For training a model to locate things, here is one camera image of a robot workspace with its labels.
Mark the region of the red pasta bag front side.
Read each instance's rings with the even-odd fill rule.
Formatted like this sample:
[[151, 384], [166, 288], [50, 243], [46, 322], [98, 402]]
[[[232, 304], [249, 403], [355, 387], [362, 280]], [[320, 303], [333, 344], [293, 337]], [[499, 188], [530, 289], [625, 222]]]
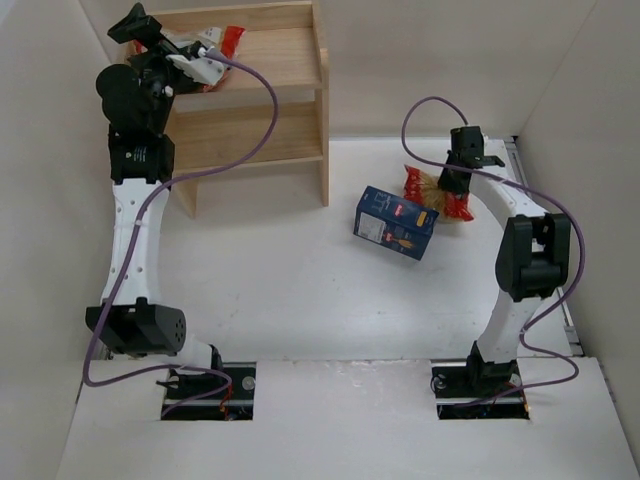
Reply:
[[442, 190], [438, 178], [410, 165], [404, 166], [406, 180], [404, 198], [439, 213], [442, 222], [471, 222], [475, 219], [469, 207], [469, 195]]

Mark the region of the red pasta bag label side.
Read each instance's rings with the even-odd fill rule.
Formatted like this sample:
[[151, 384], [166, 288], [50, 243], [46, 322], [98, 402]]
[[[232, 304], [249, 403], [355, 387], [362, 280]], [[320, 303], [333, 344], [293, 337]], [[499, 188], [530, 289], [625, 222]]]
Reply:
[[[184, 49], [187, 53], [182, 54], [187, 59], [196, 57], [201, 47], [215, 47], [227, 59], [233, 60], [236, 55], [236, 49], [240, 43], [245, 29], [239, 26], [209, 27], [205, 30], [196, 32], [176, 32], [162, 29], [161, 33], [179, 49]], [[232, 69], [227, 65], [227, 71], [224, 77], [215, 86], [200, 84], [200, 89], [194, 93], [208, 93], [214, 91], [226, 79], [228, 72]]]

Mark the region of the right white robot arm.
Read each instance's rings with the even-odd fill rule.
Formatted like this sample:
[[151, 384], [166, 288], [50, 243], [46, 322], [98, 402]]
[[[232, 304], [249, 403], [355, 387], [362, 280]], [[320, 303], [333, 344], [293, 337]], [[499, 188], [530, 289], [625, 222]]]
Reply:
[[451, 147], [438, 186], [456, 196], [471, 194], [503, 229], [495, 261], [499, 294], [489, 322], [474, 341], [465, 367], [444, 392], [449, 398], [491, 397], [517, 371], [520, 336], [543, 301], [568, 278], [571, 222], [550, 213], [507, 177], [505, 163], [484, 151], [478, 126], [450, 131]]

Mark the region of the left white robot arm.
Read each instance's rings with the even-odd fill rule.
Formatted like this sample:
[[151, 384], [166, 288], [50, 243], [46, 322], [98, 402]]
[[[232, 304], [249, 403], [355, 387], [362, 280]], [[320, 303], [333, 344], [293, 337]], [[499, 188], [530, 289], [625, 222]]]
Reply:
[[212, 378], [213, 390], [225, 390], [231, 379], [218, 351], [188, 336], [183, 311], [161, 299], [157, 273], [161, 223], [177, 182], [175, 145], [166, 133], [173, 103], [210, 83], [222, 64], [198, 40], [176, 45], [141, 3], [108, 35], [143, 50], [96, 79], [108, 121], [115, 221], [107, 283], [99, 305], [85, 313], [92, 332], [88, 350], [103, 344], [119, 355], [160, 357], [165, 368]]

